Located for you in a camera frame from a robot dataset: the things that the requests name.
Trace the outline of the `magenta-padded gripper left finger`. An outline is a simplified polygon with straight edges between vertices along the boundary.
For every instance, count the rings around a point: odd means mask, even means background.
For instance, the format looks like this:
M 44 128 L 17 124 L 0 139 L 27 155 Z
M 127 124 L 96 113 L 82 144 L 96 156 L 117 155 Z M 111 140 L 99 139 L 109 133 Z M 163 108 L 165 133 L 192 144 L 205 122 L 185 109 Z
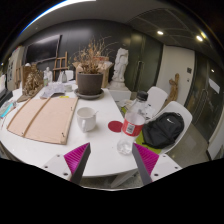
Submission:
M 90 153 L 90 144 L 86 143 L 65 155 L 56 154 L 42 169 L 79 185 Z

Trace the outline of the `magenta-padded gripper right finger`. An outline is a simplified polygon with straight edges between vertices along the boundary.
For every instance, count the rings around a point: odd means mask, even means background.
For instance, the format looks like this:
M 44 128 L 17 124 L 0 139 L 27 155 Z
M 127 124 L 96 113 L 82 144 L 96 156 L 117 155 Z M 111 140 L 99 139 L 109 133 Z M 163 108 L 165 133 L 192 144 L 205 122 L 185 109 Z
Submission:
M 132 154 L 143 185 L 150 184 L 181 170 L 181 167 L 168 155 L 158 155 L 136 143 L 132 146 Z

